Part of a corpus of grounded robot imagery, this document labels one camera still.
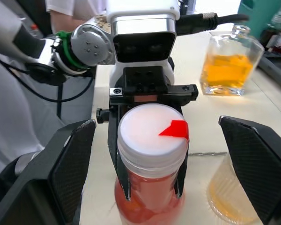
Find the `cable connector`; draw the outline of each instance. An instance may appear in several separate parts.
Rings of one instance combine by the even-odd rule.
[[[223,17],[218,17],[217,13],[183,15],[176,21],[176,33],[177,36],[195,34],[202,31],[214,30],[220,24],[239,23],[248,20],[249,17],[242,14]]]

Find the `plastic bottle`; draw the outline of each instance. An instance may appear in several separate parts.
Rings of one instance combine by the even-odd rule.
[[[174,122],[182,122],[185,137],[163,135]],[[173,225],[184,205],[174,184],[188,149],[188,128],[175,109],[144,104],[128,111],[118,128],[118,150],[129,172],[131,200],[119,181],[115,199],[123,225]]]

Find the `white table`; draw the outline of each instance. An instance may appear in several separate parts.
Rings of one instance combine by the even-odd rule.
[[[172,57],[176,84],[197,84],[205,59],[208,32],[178,37]],[[108,80],[112,66],[99,67],[93,105],[108,107]],[[221,115],[252,120],[270,126],[281,136],[281,90],[256,71],[246,85],[243,97],[204,96],[183,107],[190,126],[190,153],[228,151],[218,119]],[[81,225],[121,225],[114,200],[116,174],[107,147],[108,124],[96,128],[89,173],[84,188]],[[223,156],[190,157],[185,180],[186,203],[178,225],[224,224],[209,209],[206,188]]]

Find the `screw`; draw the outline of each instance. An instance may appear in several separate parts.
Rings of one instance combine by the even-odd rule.
[[[188,90],[189,90],[189,87],[184,86],[182,89],[185,90],[185,91],[188,91]]]
[[[149,90],[150,90],[150,91],[155,91],[155,84],[153,84],[153,83],[150,84],[150,85],[149,85]]]
[[[148,71],[147,72],[147,76],[153,76],[153,72],[152,71]]]
[[[144,90],[143,85],[142,85],[141,83],[139,83],[139,84],[136,86],[136,90],[137,90],[138,92],[142,92],[142,91]]]
[[[121,90],[120,89],[115,89],[115,90],[113,90],[113,93],[119,94],[119,93],[121,93]]]

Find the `red paper triangle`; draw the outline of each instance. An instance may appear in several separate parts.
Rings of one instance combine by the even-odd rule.
[[[172,120],[170,126],[160,136],[183,137],[189,141],[188,124],[185,120]]]

